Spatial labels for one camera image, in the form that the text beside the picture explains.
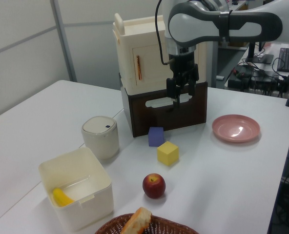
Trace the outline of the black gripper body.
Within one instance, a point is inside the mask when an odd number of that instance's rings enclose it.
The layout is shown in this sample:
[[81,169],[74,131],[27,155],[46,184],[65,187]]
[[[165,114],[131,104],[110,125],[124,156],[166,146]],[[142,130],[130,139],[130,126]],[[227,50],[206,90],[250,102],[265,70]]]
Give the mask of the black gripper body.
[[198,78],[198,65],[195,63],[194,52],[180,55],[168,55],[169,67],[173,78]]

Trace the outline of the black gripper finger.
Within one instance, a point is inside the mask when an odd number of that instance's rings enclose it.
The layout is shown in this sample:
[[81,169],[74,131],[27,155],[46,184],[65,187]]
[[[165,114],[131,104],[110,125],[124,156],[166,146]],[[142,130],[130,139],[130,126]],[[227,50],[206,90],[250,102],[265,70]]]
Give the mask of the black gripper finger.
[[190,96],[195,95],[196,83],[199,80],[198,64],[194,64],[193,68],[188,73],[188,94]]
[[171,98],[175,108],[180,106],[180,88],[176,85],[174,78],[166,79],[166,96]]

